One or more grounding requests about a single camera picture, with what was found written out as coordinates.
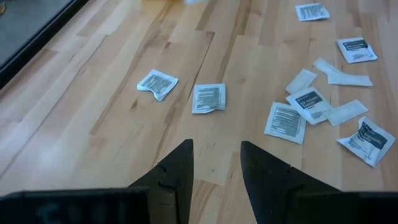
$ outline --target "blurry object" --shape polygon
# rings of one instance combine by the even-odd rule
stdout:
[[[6,11],[6,4],[3,2],[0,5],[0,15],[2,15]]]
[[[184,4],[195,4],[198,2],[204,2],[205,0],[181,0]]]

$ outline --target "opened packet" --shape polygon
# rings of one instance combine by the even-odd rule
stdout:
[[[359,130],[355,134],[337,141],[365,163],[376,167],[396,139],[367,117],[361,118],[358,125]]]
[[[329,11],[320,3],[296,6],[296,13],[300,22],[330,18]]]
[[[327,115],[330,124],[335,127],[367,111],[368,109],[361,102],[359,102],[359,100],[353,100],[342,106],[331,109]]]
[[[329,64],[323,58],[318,58],[318,60],[313,63],[313,66],[328,76],[328,84],[373,86],[373,83],[368,76],[346,74]]]
[[[294,94],[298,91],[304,90],[310,87],[311,83],[316,77],[317,74],[307,69],[303,69],[298,75],[296,75],[293,81],[287,85],[286,91],[288,91],[290,94]]]
[[[314,87],[290,95],[286,100],[312,125],[326,121],[327,112],[332,109],[326,98]]]
[[[205,114],[214,110],[225,110],[225,84],[195,85],[193,89],[193,114]]]
[[[178,78],[166,75],[158,70],[152,70],[137,84],[137,90],[151,91],[159,102],[176,86]]]

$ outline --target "white packet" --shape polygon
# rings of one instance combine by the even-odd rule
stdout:
[[[286,91],[290,94],[294,94],[298,91],[304,90],[308,88],[311,83],[315,80],[317,74],[308,71],[307,69],[303,69],[294,79],[293,81],[287,85]]]
[[[327,115],[330,124],[335,127],[367,111],[368,109],[359,100],[354,100],[343,106],[331,109]]]
[[[337,40],[341,53],[348,63],[377,60],[377,55],[363,37]]]
[[[296,6],[296,13],[300,22],[330,18],[329,11],[320,3]]]
[[[367,117],[361,118],[358,125],[359,130],[355,134],[337,141],[367,164],[376,167],[396,139]]]
[[[161,102],[176,86],[178,78],[166,75],[158,70],[152,70],[137,84],[137,90],[153,92],[155,99]]]
[[[314,87],[290,95],[286,100],[312,125],[326,121],[327,112],[332,109],[325,97]]]
[[[293,106],[273,102],[264,134],[303,144],[305,123]]]
[[[313,66],[318,69],[319,71],[323,72],[325,75],[329,76],[334,73],[341,73],[340,70],[335,68],[333,65],[329,64],[323,58],[318,58],[314,63]]]
[[[193,89],[193,114],[205,114],[214,110],[225,110],[225,84],[195,85]]]
[[[328,76],[328,84],[373,86],[368,76],[346,74],[329,64],[323,58],[318,58],[318,60],[313,63],[313,66]]]
[[[373,86],[371,79],[367,75],[349,75],[349,74],[345,74],[342,72],[329,75],[328,76],[328,84]]]

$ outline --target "wood grain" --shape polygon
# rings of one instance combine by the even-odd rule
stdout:
[[[239,146],[248,140],[341,190],[398,190],[398,146],[372,168],[336,143],[338,127],[307,125],[302,146],[263,134],[273,101],[306,68],[333,106],[360,100],[398,136],[398,3],[321,0],[325,21],[299,22],[299,0],[90,0],[0,91],[0,194],[125,187],[184,139],[194,141],[191,223],[255,223]],[[348,65],[337,38],[365,36],[379,56]],[[371,88],[327,85],[323,57]],[[136,84],[152,69],[179,78],[158,103]],[[225,83],[227,107],[193,115],[192,90]]]

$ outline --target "hardwood floor plank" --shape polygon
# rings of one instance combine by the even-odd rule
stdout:
[[[22,120],[45,93],[46,89],[57,79],[57,75],[60,74],[49,75],[45,72],[48,62],[56,60],[57,52],[43,49],[39,55],[38,60],[28,64],[17,74],[14,83],[8,83],[9,86],[2,90],[0,111],[3,118]]]
[[[52,177],[52,181],[47,184],[47,187],[60,187],[65,184],[65,178],[68,177],[76,159],[82,153],[80,149],[87,142],[88,133],[105,109],[113,93],[122,84],[131,64],[136,63],[135,60],[139,60],[138,54],[144,47],[147,32],[151,32],[149,28],[154,19],[155,16],[150,19],[144,18],[140,21],[137,29],[132,32],[129,40],[121,49],[117,60],[113,62],[104,77],[91,91],[60,139],[53,146],[53,150],[41,162],[41,166],[38,167],[36,175],[32,177],[30,182],[33,188],[41,185],[42,178],[44,178],[42,172],[45,172],[47,177]],[[56,167],[48,163],[48,161],[54,159],[60,159]]]
[[[32,137],[43,120],[51,112],[54,105],[64,94],[70,83],[75,78],[80,68],[94,54],[104,39],[103,35],[94,37],[78,54],[76,54],[69,66],[46,91],[44,96],[29,111],[24,119],[18,124],[10,136],[0,144],[2,156],[0,159],[0,171],[3,173],[9,163],[17,156],[23,145]]]
[[[1,116],[21,121],[64,72],[72,58],[84,45],[85,41],[75,42],[69,50],[57,53],[51,60],[46,61],[47,63],[39,65],[39,68],[27,68],[25,72],[34,75],[29,75],[10,91],[4,92],[5,96],[0,105]]]
[[[216,223],[222,196],[222,187],[203,180],[194,180],[190,223]]]
[[[255,224],[256,219],[254,218],[249,196],[238,193],[244,192],[246,187],[244,186],[239,153],[237,152],[232,155],[228,177],[217,223]]]
[[[261,27],[264,21],[268,2],[269,0],[252,0],[244,35],[256,36],[260,38]]]
[[[200,19],[207,9],[208,5],[200,2],[198,4],[192,4],[186,6],[183,10],[180,19],[177,21],[177,25],[170,36],[170,42],[187,42],[192,38],[195,32],[192,31],[192,27],[196,27]]]
[[[96,31],[98,34],[112,34],[122,23],[124,18],[133,11],[138,14],[141,10],[140,1],[122,0],[120,4],[115,8],[112,14],[104,21],[104,23]]]
[[[261,27],[259,44],[265,46],[276,46],[281,38],[280,31],[285,24],[288,1],[270,1],[266,6],[264,20]]]
[[[134,73],[137,73],[138,71],[141,71],[142,73],[145,73],[152,69],[154,66],[153,58],[156,58],[160,54],[160,50],[158,49],[148,49],[145,54],[142,56],[140,60],[140,64],[137,66],[136,70]],[[87,82],[82,82],[82,85],[86,86],[91,86]],[[136,90],[136,84],[129,85],[127,84],[126,86],[132,86],[134,90]],[[57,103],[55,105],[55,108],[52,110],[52,112],[49,114],[49,116],[45,119],[44,123],[41,125],[39,130],[35,133],[35,135],[32,137],[32,139],[29,141],[28,145],[23,149],[21,155],[16,159],[16,161],[13,163],[13,165],[10,167],[10,169],[4,174],[4,176],[0,179],[0,194],[5,194],[9,193],[15,190],[22,190],[22,189],[27,189],[29,179],[33,176],[35,170],[38,168],[40,165],[41,161],[45,159],[47,154],[52,150],[53,145],[57,142],[57,140],[60,138],[64,130],[67,128],[69,125],[70,121],[73,119],[74,115],[77,113],[79,110],[79,107],[81,104],[84,102],[85,98],[81,99],[79,97],[76,97],[75,92],[77,91],[77,95],[79,94],[88,94],[91,90],[86,89],[87,93],[85,93],[80,87],[73,88],[72,91],[67,91],[65,95],[63,96],[62,100],[60,103]],[[127,92],[126,97],[130,96],[130,91]],[[110,124],[119,124],[115,122],[113,119],[109,121]],[[97,169],[101,168],[104,169],[104,165],[108,163],[109,158],[106,157],[107,154],[104,155],[103,161],[101,160],[101,154],[98,153],[98,150],[101,149],[106,149],[107,144],[109,144],[112,148],[111,149],[118,149],[113,142],[118,142],[118,139],[121,136],[124,136],[124,134],[129,134],[132,129],[139,129],[140,126],[135,126],[131,125],[129,121],[123,120],[122,121],[123,126],[113,126],[114,128],[110,130],[110,133],[113,133],[111,135],[110,139],[105,139],[103,136],[106,136],[106,133],[99,133],[99,134],[90,134],[88,136],[88,142],[90,147],[90,150],[93,150],[95,153],[92,153],[96,155],[96,164],[93,164],[94,167],[93,169],[88,169],[88,166],[86,167],[86,170],[81,170],[81,176],[84,176],[87,171],[90,176],[93,175],[93,173],[97,172]],[[85,160],[85,155],[91,155],[90,152],[85,152],[84,156],[81,158],[78,158],[79,161],[84,161]],[[73,183],[77,183],[75,177],[72,176],[69,178],[69,181]],[[95,181],[92,181],[92,184],[90,185],[87,182],[82,182],[80,187],[95,187],[97,183],[106,183],[107,178],[105,180],[101,179],[98,180],[96,179]]]
[[[113,13],[121,0],[107,0],[95,13],[93,17],[77,33],[78,36],[91,37]]]
[[[63,52],[68,50],[74,42],[85,39],[84,37],[76,36],[76,34],[90,21],[104,3],[105,0],[88,1],[87,4],[85,4],[57,34],[55,34],[44,48]]]

